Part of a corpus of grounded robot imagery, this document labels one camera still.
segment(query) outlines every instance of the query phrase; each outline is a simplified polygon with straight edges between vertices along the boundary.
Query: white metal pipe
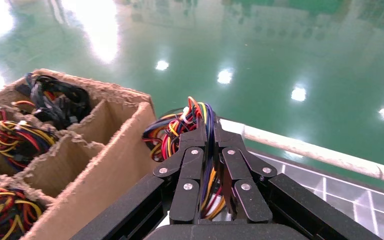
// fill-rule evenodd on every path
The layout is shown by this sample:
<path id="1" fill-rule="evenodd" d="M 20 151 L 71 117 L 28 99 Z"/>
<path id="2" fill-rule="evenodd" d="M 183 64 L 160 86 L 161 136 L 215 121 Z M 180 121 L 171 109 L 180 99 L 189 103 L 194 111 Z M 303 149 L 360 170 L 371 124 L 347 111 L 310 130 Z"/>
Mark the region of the white metal pipe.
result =
<path id="1" fill-rule="evenodd" d="M 384 165 L 382 164 L 251 126 L 245 125 L 243 132 L 246 139 L 384 181 Z"/>

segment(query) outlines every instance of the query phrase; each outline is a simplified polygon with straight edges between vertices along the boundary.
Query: orange wire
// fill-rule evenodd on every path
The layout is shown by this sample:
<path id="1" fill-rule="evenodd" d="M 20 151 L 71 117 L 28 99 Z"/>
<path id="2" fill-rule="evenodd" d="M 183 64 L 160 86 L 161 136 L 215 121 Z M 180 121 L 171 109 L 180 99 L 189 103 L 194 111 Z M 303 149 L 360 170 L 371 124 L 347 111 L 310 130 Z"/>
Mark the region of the orange wire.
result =
<path id="1" fill-rule="evenodd" d="M 201 118 L 203 117 L 203 113 L 201 112 L 201 108 L 200 106 L 198 105 L 197 101 L 195 101 L 195 99 L 191 96 L 189 96 L 187 98 L 187 102 L 189 103 L 189 109 L 192 110 L 192 104 L 191 102 L 193 102 L 193 105 L 195 105 L 195 108 L 197 109 L 199 115 L 201 116 Z"/>

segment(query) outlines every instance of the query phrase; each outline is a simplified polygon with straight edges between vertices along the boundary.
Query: wire bundle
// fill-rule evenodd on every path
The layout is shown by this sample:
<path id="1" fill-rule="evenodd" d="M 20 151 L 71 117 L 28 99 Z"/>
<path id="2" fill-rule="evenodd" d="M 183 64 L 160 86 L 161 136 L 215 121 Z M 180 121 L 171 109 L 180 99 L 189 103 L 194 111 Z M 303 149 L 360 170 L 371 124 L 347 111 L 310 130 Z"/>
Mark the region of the wire bundle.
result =
<path id="1" fill-rule="evenodd" d="M 20 238 L 41 215 L 39 205 L 22 190 L 0 187 L 0 240 Z"/>
<path id="2" fill-rule="evenodd" d="M 56 129 L 61 130 L 79 123 L 91 113 L 89 94 L 83 88 L 48 75 L 28 73 L 25 80 L 30 88 L 32 103 L 18 101 L 14 105 L 33 105 L 32 114 L 42 122 L 52 121 Z"/>
<path id="3" fill-rule="evenodd" d="M 214 211 L 211 207 L 215 203 L 217 196 L 222 196 L 222 188 L 212 187 L 217 182 L 216 172 L 213 168 L 213 148 L 214 148 L 214 120 L 215 115 L 211 106 L 207 103 L 197 102 L 192 97 L 188 98 L 188 106 L 183 108 L 183 112 L 173 113 L 182 108 L 173 109 L 166 112 L 156 122 L 151 124 L 143 133 L 142 139 L 151 149 L 150 157 L 156 162 L 162 162 L 171 157 L 179 149 L 180 135 L 197 129 L 198 119 L 203 119 L 208 143 L 208 161 L 204 164 L 203 187 L 201 193 L 201 217 L 212 220 L 225 206 L 224 199 Z"/>
<path id="4" fill-rule="evenodd" d="M 56 141 L 53 133 L 24 121 L 0 120 L 0 154 L 17 171 L 26 168 L 34 157 L 46 153 Z"/>

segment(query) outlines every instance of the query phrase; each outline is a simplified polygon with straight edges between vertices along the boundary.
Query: metal pivot screw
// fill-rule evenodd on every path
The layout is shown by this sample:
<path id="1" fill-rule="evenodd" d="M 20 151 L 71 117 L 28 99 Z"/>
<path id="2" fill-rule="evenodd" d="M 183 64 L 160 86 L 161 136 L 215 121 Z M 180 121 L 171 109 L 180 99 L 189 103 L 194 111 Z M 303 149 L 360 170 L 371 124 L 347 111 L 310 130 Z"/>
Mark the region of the metal pivot screw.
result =
<path id="1" fill-rule="evenodd" d="M 264 168 L 262 169 L 262 171 L 265 172 L 266 174 L 269 174 L 269 173 L 272 172 L 272 170 L 271 170 L 269 167 L 264 167 Z"/>
<path id="2" fill-rule="evenodd" d="M 194 187 L 194 185 L 190 184 L 190 183 L 186 183 L 185 185 L 183 185 L 183 188 L 185 190 L 191 190 L 192 188 Z"/>
<path id="3" fill-rule="evenodd" d="M 240 186 L 240 188 L 242 188 L 242 189 L 245 190 L 245 191 L 248 191 L 248 190 L 251 189 L 251 186 L 250 186 L 249 184 L 247 184 L 247 183 L 244 183 L 244 184 L 242 184 L 242 185 Z"/>

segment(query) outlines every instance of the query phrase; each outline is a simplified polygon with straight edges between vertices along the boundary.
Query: white cable tie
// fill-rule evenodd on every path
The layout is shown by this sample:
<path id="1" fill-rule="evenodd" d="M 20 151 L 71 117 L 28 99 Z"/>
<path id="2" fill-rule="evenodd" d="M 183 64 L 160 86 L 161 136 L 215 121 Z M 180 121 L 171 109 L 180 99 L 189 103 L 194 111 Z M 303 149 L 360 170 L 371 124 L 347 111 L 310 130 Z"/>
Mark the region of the white cable tie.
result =
<path id="1" fill-rule="evenodd" d="M 186 119 L 186 115 L 189 113 L 189 107 L 188 106 L 185 106 L 184 108 L 183 108 L 183 114 L 180 116 L 180 118 L 181 119 L 183 119 L 183 122 L 185 123 L 185 124 L 191 124 L 192 122 L 191 121 L 188 121 L 187 119 Z"/>
<path id="2" fill-rule="evenodd" d="M 17 123 L 16 125 L 15 125 L 15 129 L 16 130 L 21 130 L 21 125 L 26 125 L 27 124 L 27 122 L 26 121 L 24 121 L 24 120 L 21 120 L 19 123 Z"/>

